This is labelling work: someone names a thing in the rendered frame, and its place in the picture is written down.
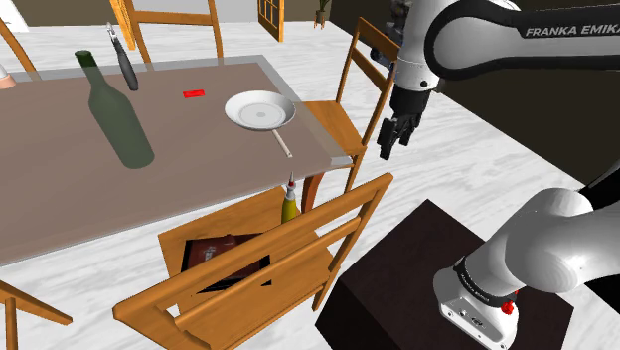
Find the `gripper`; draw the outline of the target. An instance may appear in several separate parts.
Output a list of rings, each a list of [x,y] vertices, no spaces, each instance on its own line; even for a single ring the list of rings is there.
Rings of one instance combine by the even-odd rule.
[[[403,116],[412,117],[403,125],[400,133],[399,143],[407,146],[414,130],[419,126],[430,97],[430,90],[415,91],[395,86],[392,90],[389,107],[393,111],[395,118],[385,118],[377,144],[381,147],[380,158],[389,160],[393,145],[398,139],[399,127],[397,118]]]

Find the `wooden chair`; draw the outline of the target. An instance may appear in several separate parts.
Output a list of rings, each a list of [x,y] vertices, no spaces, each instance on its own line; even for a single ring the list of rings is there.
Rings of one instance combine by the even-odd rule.
[[[215,0],[207,0],[207,14],[136,10],[133,0],[109,0],[129,50],[139,50],[145,64],[151,64],[140,24],[208,26],[213,28],[217,57],[224,56],[222,35]]]
[[[73,322],[69,315],[2,280],[0,303],[5,306],[6,350],[18,350],[17,310],[62,325]]]
[[[160,237],[169,278],[112,308],[166,350],[233,350],[307,299],[319,308],[393,177],[386,173],[288,222],[281,187]],[[180,269],[186,240],[248,234],[231,250]]]
[[[37,70],[33,65],[32,61],[24,51],[23,47],[19,43],[19,41],[15,38],[11,30],[4,23],[3,19],[0,17],[0,35],[4,38],[5,42],[9,45],[23,68],[28,73],[35,73]]]
[[[378,48],[380,52],[388,58],[388,62],[390,64],[394,64],[396,62],[399,45],[372,25],[368,20],[360,17],[357,21],[355,34],[353,35],[349,52],[343,67],[336,99],[327,101],[308,101],[305,103],[305,105],[321,122],[328,133],[345,151],[346,155],[352,160],[351,165],[340,166],[341,168],[350,168],[344,192],[350,191],[353,187],[361,166],[361,162],[368,149],[368,144],[373,131],[375,130],[379,117],[381,116],[388,100],[388,95],[393,86],[395,77],[395,68],[390,68],[388,74],[384,76],[371,63],[371,60],[367,59],[362,52],[357,49],[357,43],[360,37],[367,39],[371,44]],[[354,62],[381,92],[372,117],[368,123],[366,132],[363,136],[361,136],[354,127],[351,119],[341,106],[342,95],[351,62]]]

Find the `yellow squeeze bottle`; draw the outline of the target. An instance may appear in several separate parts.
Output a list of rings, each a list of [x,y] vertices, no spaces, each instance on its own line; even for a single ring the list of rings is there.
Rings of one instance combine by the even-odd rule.
[[[296,196],[294,190],[296,184],[294,181],[294,173],[290,173],[289,180],[286,184],[286,194],[282,203],[281,223],[284,224],[293,219],[297,214]]]

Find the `dark robot stand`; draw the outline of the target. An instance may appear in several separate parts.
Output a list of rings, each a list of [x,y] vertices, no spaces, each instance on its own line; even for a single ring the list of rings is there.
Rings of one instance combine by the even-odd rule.
[[[441,316],[432,286],[482,243],[424,201],[338,278],[317,329],[332,350],[485,350]]]

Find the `white frying pan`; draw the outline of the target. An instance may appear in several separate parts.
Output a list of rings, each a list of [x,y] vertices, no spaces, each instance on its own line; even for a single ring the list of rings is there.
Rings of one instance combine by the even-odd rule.
[[[225,114],[244,129],[270,131],[286,157],[293,157],[278,133],[278,129],[292,121],[296,114],[295,104],[286,96],[267,90],[240,92],[226,101]]]

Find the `potted plant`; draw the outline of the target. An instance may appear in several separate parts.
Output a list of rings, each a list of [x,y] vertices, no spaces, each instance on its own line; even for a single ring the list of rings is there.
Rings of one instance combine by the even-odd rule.
[[[327,8],[327,5],[330,3],[330,1],[331,0],[318,0],[319,8],[315,12],[314,24],[313,24],[314,27],[319,26],[321,29],[325,28],[326,8]]]

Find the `wooden door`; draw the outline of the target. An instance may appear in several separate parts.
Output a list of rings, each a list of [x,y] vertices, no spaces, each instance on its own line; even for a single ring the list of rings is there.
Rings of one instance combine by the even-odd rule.
[[[284,0],[257,0],[257,19],[277,42],[284,40]]]

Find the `dark red book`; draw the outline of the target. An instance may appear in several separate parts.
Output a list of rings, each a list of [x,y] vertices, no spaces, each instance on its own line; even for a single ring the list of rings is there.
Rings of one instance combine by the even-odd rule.
[[[221,255],[222,253],[227,252],[257,236],[259,236],[259,233],[245,235],[226,234],[221,237],[187,240],[184,248],[181,271],[185,271],[200,263],[209,261],[212,258]],[[242,281],[246,277],[268,267],[269,265],[270,255],[267,255],[260,260],[238,270],[230,276],[205,287],[201,290],[201,293],[225,290]]]

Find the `dark green glass bottle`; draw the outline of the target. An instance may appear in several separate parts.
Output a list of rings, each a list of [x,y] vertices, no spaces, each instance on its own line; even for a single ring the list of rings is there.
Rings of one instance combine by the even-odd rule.
[[[148,166],[155,154],[130,100],[105,80],[90,51],[75,56],[90,83],[90,112],[119,160],[129,169]]]

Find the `grey-brown dining table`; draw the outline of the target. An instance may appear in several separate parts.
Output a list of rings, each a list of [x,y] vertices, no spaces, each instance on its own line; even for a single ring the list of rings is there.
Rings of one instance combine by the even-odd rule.
[[[339,144],[302,103],[278,129],[245,130],[225,114],[246,90],[293,90],[261,55],[136,66],[129,99],[155,154],[129,169],[87,105],[79,68],[18,72],[0,90],[0,265],[234,199],[346,165]],[[184,98],[183,91],[204,96]]]

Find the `black-handled peeler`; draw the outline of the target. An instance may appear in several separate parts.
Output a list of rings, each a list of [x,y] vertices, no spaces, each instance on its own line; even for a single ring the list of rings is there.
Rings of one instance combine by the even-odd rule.
[[[133,70],[133,67],[128,59],[128,56],[123,49],[118,37],[116,36],[112,25],[107,22],[105,24],[106,31],[110,37],[110,41],[114,47],[114,50],[117,55],[118,63],[121,69],[121,72],[126,80],[127,86],[132,91],[137,91],[139,89],[139,84],[137,80],[137,76]]]

